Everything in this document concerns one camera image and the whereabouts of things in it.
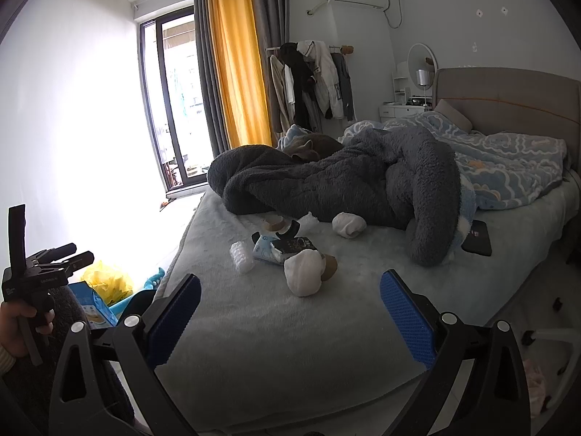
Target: wall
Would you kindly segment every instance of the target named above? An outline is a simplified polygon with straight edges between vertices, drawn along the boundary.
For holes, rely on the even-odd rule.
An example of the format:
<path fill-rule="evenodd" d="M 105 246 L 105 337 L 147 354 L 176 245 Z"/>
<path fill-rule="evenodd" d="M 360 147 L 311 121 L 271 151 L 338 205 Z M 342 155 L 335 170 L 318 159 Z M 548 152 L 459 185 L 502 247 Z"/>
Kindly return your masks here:
<path fill-rule="evenodd" d="M 379 120 L 379 105 L 393 101 L 393 51 L 382 12 L 362 5 L 334 3 L 313 16 L 306 11 L 321 0 L 290 0 L 290 39 L 324 40 L 330 45 L 351 45 L 346 57 L 358 120 Z M 346 121 L 324 120 L 324 131 L 341 135 Z"/>
<path fill-rule="evenodd" d="M 7 208 L 28 253 L 75 242 L 132 275 L 164 199 L 127 0 L 30 0 L 0 45 L 0 267 Z"/>
<path fill-rule="evenodd" d="M 549 0 L 402 0 L 402 8 L 402 26 L 391 30 L 396 62 L 423 42 L 440 68 L 506 66 L 581 79 L 581 51 Z M 397 0 L 387 13 L 399 21 Z"/>

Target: person's hand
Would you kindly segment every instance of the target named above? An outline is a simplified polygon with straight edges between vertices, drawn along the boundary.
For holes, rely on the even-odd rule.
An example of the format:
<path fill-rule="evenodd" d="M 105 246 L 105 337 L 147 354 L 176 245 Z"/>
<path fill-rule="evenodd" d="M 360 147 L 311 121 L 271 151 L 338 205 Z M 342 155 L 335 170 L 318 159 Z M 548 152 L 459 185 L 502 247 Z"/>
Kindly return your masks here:
<path fill-rule="evenodd" d="M 18 317 L 34 318 L 36 308 L 30 306 L 24 300 L 2 302 L 0 304 L 0 345 L 14 358 L 23 358 L 28 355 L 28 349 L 24 343 L 24 337 L 18 328 Z M 45 313 L 48 325 L 39 326 L 36 331 L 40 334 L 52 333 L 52 320 L 54 310 Z"/>

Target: mattress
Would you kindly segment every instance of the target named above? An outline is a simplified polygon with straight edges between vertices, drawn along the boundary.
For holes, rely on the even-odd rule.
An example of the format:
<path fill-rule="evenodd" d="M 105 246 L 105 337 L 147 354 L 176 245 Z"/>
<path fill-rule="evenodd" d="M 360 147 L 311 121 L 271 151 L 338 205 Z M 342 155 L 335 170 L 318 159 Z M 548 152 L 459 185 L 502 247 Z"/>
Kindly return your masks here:
<path fill-rule="evenodd" d="M 273 427 L 370 402 L 420 375 L 383 307 L 379 280 L 395 269 L 439 311 L 484 325 L 516 293 L 579 208 L 578 177 L 532 205 L 478 211 L 492 257 L 458 250 L 423 268 L 406 256 L 405 232 L 368 227 L 356 239 L 321 223 L 309 238 L 338 260 L 338 271 L 307 298 L 292 295 L 280 266 L 235 272 L 230 245 L 251 241 L 262 215 L 236 216 L 211 190 L 188 226 L 157 296 L 188 273 L 202 300 L 167 364 L 156 373 L 197 431 Z"/>

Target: window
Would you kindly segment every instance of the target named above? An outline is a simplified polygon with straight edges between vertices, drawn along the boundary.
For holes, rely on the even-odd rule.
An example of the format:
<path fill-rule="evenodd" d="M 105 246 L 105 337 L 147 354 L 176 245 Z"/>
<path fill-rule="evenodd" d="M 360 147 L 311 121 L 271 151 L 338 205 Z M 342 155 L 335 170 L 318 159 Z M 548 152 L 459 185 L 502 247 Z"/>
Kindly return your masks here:
<path fill-rule="evenodd" d="M 167 190 L 206 182 L 214 160 L 202 103 L 194 8 L 140 27 L 146 109 Z"/>

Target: blue gripper pad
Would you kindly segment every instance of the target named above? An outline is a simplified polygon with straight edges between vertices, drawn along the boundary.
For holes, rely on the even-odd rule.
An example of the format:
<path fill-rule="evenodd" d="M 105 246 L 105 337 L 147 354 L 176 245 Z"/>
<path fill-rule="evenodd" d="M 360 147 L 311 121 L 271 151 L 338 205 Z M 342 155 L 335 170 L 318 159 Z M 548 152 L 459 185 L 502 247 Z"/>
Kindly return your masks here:
<path fill-rule="evenodd" d="M 379 292 L 414 360 L 429 370 L 436 360 L 432 329 L 390 271 L 381 276 Z"/>
<path fill-rule="evenodd" d="M 202 297 L 200 279 L 192 275 L 167 305 L 147 336 L 149 368 L 165 364 L 198 308 Z"/>

